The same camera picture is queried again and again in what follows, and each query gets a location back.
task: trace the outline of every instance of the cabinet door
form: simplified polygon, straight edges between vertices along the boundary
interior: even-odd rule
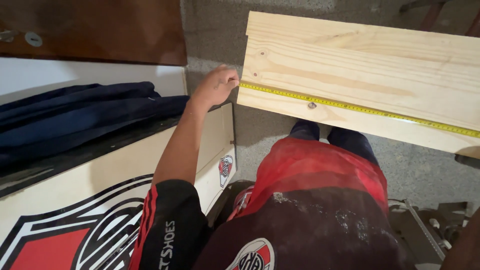
[[[0,55],[186,65],[180,0],[0,0]]]

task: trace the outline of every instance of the concrete floor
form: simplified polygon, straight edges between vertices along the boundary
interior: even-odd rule
[[[350,23],[416,29],[428,8],[398,14],[410,0],[182,0],[188,52],[187,84],[193,91],[203,76],[221,63],[241,76],[247,44],[248,12],[262,11]],[[478,0],[454,0],[444,6],[435,32],[463,34],[480,8]],[[236,101],[234,90],[230,100]],[[236,179],[255,180],[258,165],[295,119],[234,105],[239,170]],[[322,138],[329,127],[321,126]],[[457,164],[454,155],[366,134],[388,180],[390,198],[408,198],[419,207],[440,202],[480,204],[480,170]]]

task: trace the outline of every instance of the yellow measuring tape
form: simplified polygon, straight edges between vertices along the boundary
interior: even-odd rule
[[[270,88],[265,88],[262,86],[256,86],[256,85],[250,85],[245,82],[240,82],[239,86],[253,89],[253,90],[258,90],[262,92],[267,92],[275,95],[280,95],[284,97],[289,97],[289,98],[296,98],[296,99],[301,99],[305,101],[310,101],[314,103],[320,103],[328,106],[334,106],[334,107],[339,107],[347,110],[354,110],[354,111],[359,111],[359,112],[364,112],[364,113],[369,113],[369,114],[375,114],[379,116],[384,116],[384,117],[389,117],[389,118],[395,118],[399,120],[404,120],[404,121],[410,121],[418,124],[422,124],[428,127],[436,128],[439,130],[444,130],[444,131],[449,131],[449,132],[454,132],[457,134],[462,134],[462,135],[467,135],[470,137],[475,137],[475,138],[480,138],[480,132],[472,129],[467,129],[463,127],[458,127],[454,125],[449,125],[449,124],[444,124],[444,123],[439,123],[439,122],[433,122],[425,119],[420,119],[416,117],[410,117],[410,116],[405,116],[401,114],[396,114],[396,113],[391,113],[387,111],[382,111],[382,110],[376,110],[376,109],[371,109],[367,107],[362,107],[362,106],[357,106],[353,104],[348,104],[348,103],[342,103],[338,101],[332,101],[328,99],[323,99],[319,97],[313,97],[313,96],[305,96],[305,95],[300,95],[298,93],[293,93],[293,92],[287,92],[279,89],[270,89]]]

